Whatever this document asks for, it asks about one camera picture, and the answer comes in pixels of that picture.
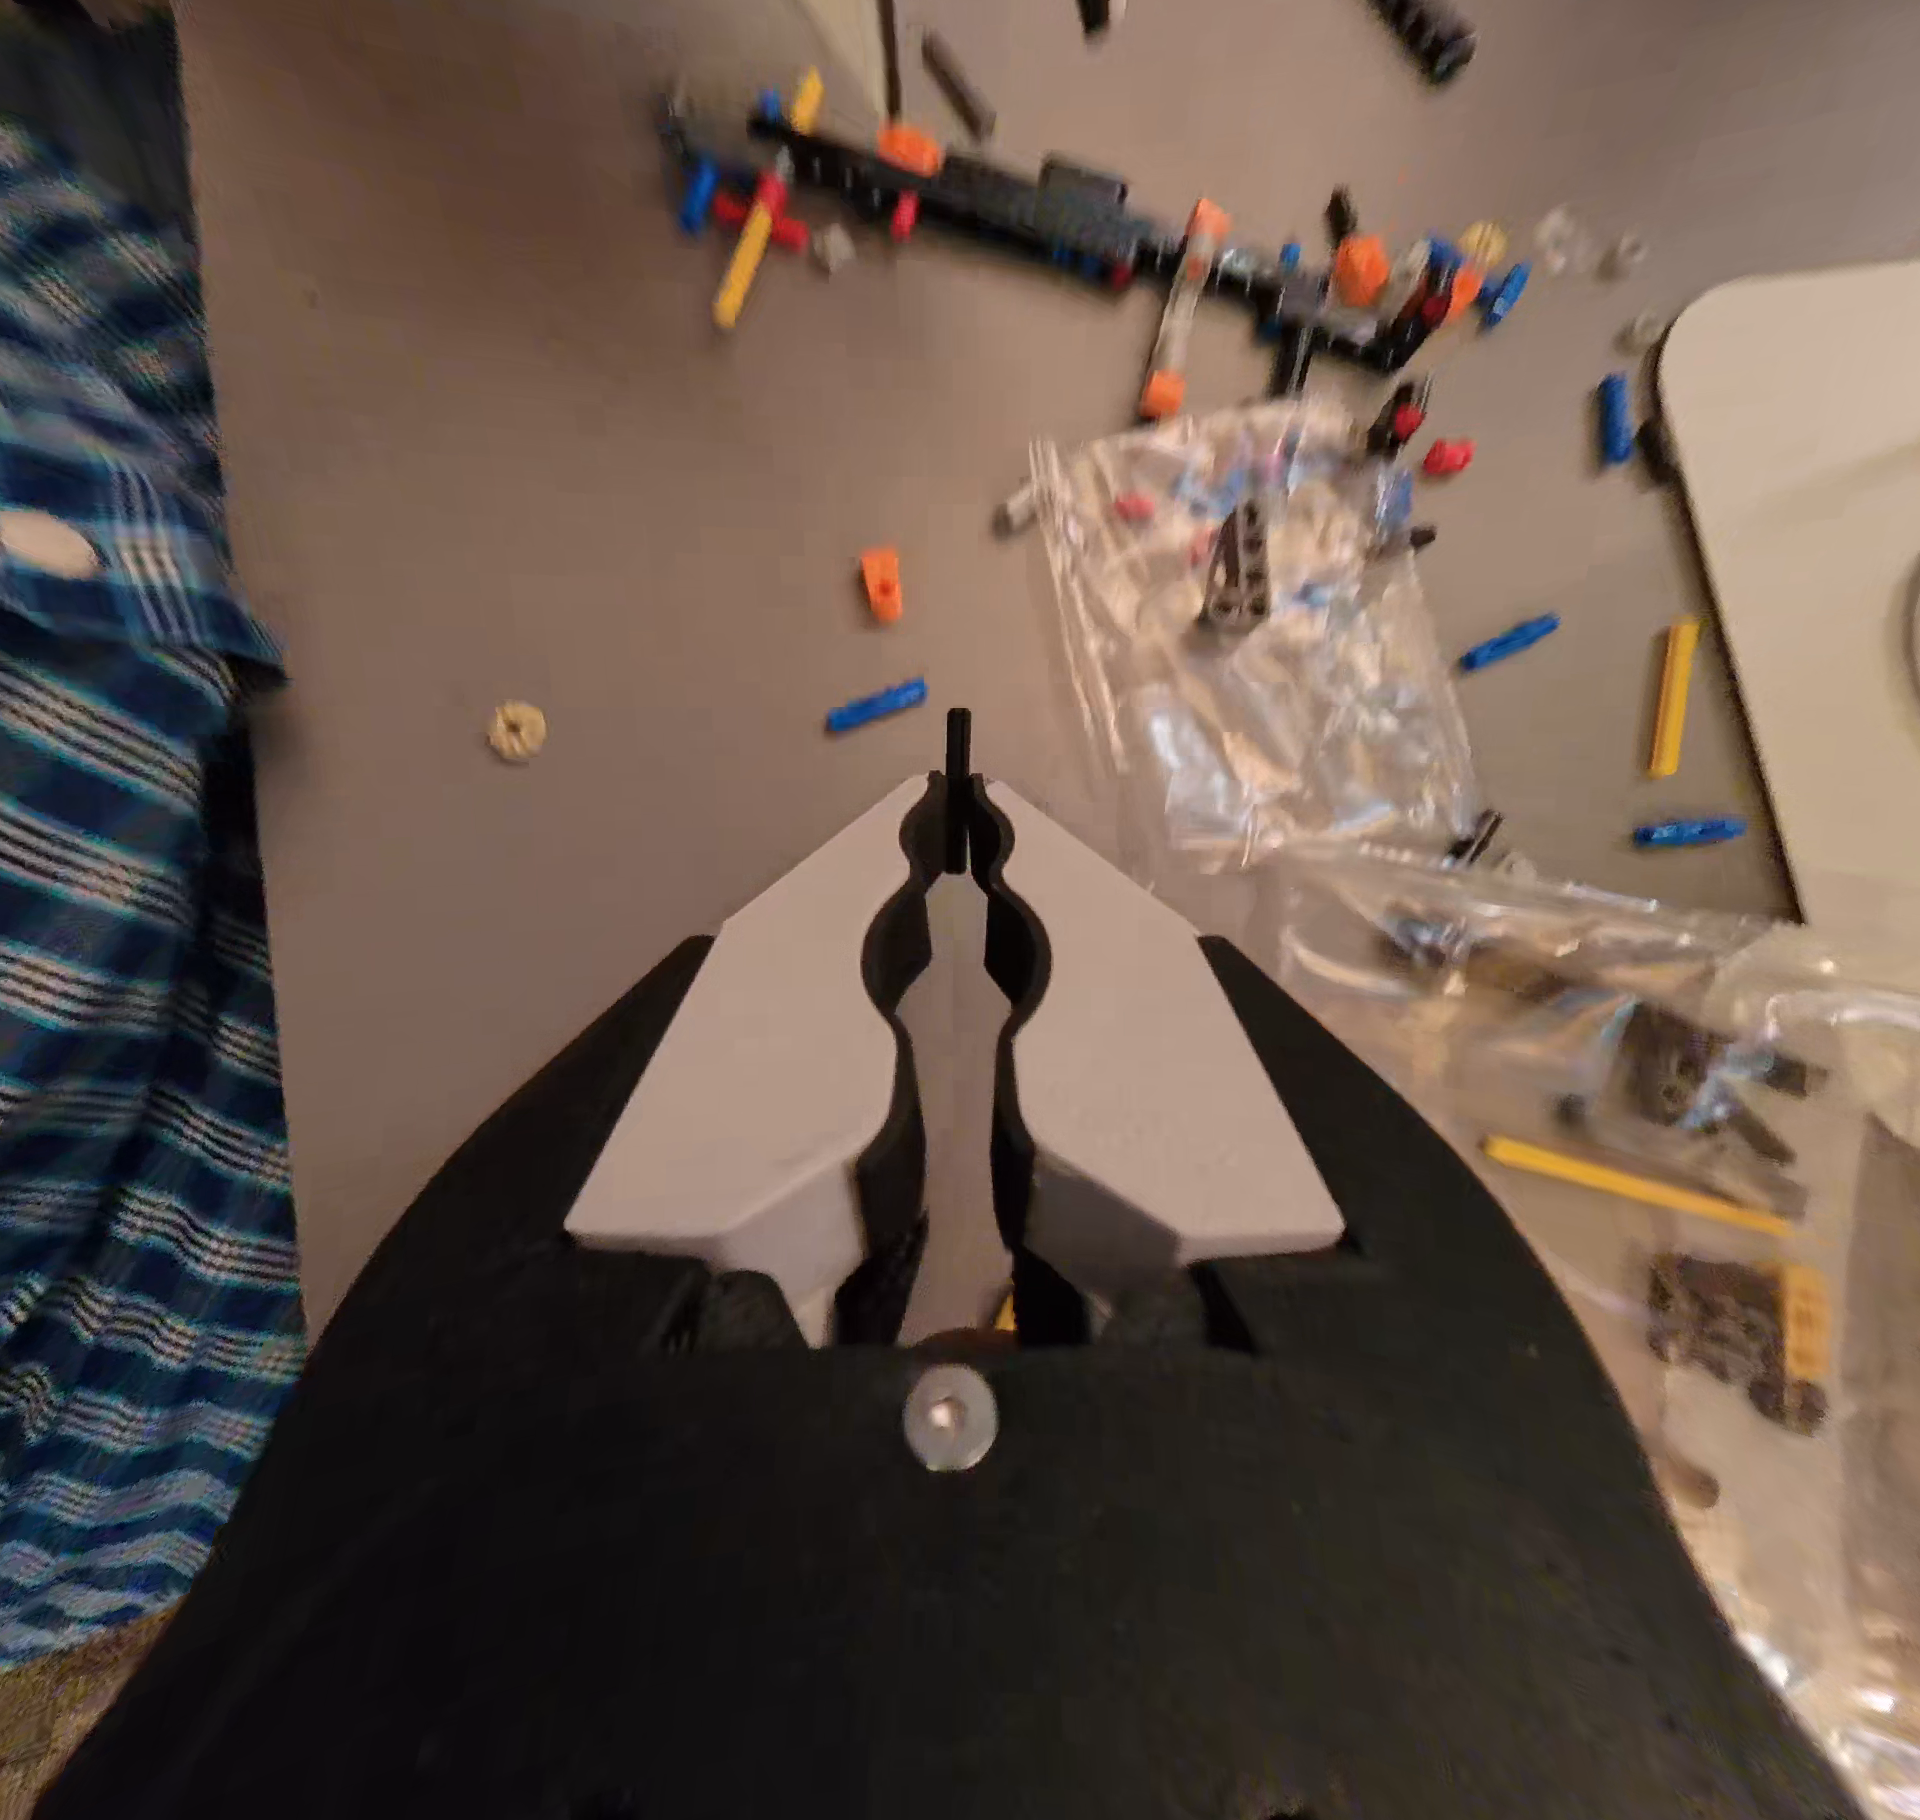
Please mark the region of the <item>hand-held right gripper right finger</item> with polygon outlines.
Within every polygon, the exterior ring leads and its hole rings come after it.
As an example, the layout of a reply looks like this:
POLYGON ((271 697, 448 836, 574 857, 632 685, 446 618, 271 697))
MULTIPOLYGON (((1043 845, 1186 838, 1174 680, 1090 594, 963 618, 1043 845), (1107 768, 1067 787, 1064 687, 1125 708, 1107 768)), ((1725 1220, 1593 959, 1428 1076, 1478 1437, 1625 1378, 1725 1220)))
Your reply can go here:
POLYGON ((1348 1232, 1201 934, 1003 782, 971 782, 1008 1000, 990 1176, 1027 1346, 1079 1344, 1194 1267, 1348 1232))

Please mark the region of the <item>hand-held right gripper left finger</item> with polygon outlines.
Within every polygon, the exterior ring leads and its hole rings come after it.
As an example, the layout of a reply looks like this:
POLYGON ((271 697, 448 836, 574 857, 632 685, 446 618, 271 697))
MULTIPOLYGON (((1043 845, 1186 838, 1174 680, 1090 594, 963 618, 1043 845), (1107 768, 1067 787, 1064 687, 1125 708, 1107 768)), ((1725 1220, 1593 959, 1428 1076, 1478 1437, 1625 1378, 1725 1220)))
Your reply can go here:
POLYGON ((947 779, 900 784, 710 942, 578 1192, 585 1247, 756 1274, 807 1344, 898 1343, 927 1237, 905 990, 947 779))

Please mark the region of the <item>dark grey lego bar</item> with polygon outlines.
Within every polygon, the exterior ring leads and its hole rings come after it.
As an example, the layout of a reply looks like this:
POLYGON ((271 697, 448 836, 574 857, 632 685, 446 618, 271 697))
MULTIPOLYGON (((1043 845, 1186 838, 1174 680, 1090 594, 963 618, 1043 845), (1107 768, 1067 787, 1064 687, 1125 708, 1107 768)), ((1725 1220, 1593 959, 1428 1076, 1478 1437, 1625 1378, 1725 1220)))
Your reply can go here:
POLYGON ((939 30, 922 33, 922 67, 968 138, 977 145, 989 145, 998 132, 998 109, 939 30))

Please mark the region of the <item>black lego beam assembly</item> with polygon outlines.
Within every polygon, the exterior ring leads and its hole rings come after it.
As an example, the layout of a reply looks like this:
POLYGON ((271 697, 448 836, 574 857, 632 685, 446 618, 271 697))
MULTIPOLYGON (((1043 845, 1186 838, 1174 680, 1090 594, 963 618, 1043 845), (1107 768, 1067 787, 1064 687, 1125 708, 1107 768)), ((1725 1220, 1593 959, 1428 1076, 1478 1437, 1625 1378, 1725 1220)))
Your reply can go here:
POLYGON ((782 213, 774 244, 826 259, 831 206, 889 236, 897 201, 916 192, 917 235, 947 235, 1102 294, 1162 294, 1162 331, 1139 404, 1145 420, 1180 412, 1185 338, 1201 300, 1246 314, 1274 355, 1269 395, 1299 397, 1319 358, 1393 378, 1453 323, 1496 329, 1531 277, 1528 263, 1501 266, 1494 250, 1469 239, 1430 236, 1390 255, 1357 228, 1343 188, 1328 208, 1330 262, 1318 268, 1297 243, 1276 251, 1237 243, 1210 201, 1168 226, 1135 211, 1123 182, 1070 161, 1043 158, 1037 178, 1025 178, 907 126, 861 145, 795 125, 780 96, 763 96, 743 121, 702 119, 683 96, 669 96, 657 133, 683 176, 678 221, 687 235, 741 226, 716 215, 722 197, 759 199, 782 213))

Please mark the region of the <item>long yellow lego axle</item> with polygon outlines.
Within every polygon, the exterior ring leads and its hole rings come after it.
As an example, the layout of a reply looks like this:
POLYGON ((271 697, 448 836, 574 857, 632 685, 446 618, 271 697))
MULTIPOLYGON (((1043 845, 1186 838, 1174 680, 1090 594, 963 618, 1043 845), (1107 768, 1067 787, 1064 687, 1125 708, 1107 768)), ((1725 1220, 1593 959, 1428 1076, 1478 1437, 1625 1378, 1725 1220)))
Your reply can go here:
POLYGON ((1586 1192, 1697 1220, 1710 1226, 1728 1226, 1764 1237, 1784 1239, 1791 1222, 1779 1213, 1744 1207, 1697 1189, 1645 1178, 1640 1174, 1588 1162, 1511 1135, 1483 1135, 1478 1150, 1503 1169, 1552 1185, 1567 1185, 1586 1192))

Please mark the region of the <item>dark grey lego beam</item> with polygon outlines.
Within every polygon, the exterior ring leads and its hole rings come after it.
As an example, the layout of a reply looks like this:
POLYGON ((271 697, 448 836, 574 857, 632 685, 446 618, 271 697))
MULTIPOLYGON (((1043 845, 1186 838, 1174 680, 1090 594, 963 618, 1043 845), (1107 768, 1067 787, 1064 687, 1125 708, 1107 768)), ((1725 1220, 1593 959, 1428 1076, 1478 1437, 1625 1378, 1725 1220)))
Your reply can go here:
POLYGON ((1195 622, 1215 633, 1243 635, 1261 628, 1274 610, 1268 554, 1269 522, 1259 498, 1248 495, 1220 519, 1204 559, 1195 622))

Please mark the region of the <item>large clear plastic bag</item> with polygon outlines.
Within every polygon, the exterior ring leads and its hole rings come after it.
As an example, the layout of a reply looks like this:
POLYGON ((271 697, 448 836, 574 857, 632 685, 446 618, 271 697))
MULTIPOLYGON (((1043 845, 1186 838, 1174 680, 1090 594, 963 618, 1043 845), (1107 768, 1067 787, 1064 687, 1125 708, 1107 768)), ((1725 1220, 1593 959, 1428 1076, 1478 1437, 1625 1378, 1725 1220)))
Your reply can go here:
POLYGON ((1917 964, 1518 872, 1316 854, 1248 953, 1478 1164, 1596 1343, 1693 1565, 1875 1816, 1918 1808, 1917 964), (1511 1135, 1784 1239, 1503 1169, 1511 1135), (1779 1268, 1824 1273, 1787 1383, 1779 1268))

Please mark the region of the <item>small clear plastic bag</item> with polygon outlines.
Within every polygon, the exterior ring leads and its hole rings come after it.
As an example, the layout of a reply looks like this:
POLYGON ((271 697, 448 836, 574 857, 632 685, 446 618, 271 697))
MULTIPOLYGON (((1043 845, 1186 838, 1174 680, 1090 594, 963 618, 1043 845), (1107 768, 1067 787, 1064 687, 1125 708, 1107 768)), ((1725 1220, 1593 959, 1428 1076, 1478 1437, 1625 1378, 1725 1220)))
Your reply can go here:
POLYGON ((1030 522, 1093 753, 1142 836, 1213 872, 1289 847, 1448 854, 1478 833, 1466 717, 1407 463, 1325 400, 1035 441, 1030 522), (1204 559, 1261 500, 1271 618, 1195 622, 1204 559))

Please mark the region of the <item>blue plaid clothing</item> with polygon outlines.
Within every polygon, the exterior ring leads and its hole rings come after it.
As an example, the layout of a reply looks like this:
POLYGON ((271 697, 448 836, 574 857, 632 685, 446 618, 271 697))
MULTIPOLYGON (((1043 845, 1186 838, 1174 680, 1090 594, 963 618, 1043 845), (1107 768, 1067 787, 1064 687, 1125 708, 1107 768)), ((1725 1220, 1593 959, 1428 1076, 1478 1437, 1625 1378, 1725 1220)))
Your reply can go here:
POLYGON ((198 253, 2 142, 2 1659, 202 1572, 309 1343, 198 253))

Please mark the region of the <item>white cardboard sheet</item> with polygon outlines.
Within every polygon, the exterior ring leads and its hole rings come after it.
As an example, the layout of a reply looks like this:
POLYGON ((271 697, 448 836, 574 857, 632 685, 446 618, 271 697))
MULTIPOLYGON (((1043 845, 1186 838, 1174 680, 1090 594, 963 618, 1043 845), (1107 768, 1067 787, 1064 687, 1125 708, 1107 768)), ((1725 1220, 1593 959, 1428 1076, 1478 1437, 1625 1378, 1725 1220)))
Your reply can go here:
POLYGON ((1917 953, 1918 263, 1725 283, 1654 370, 1799 909, 1917 953))

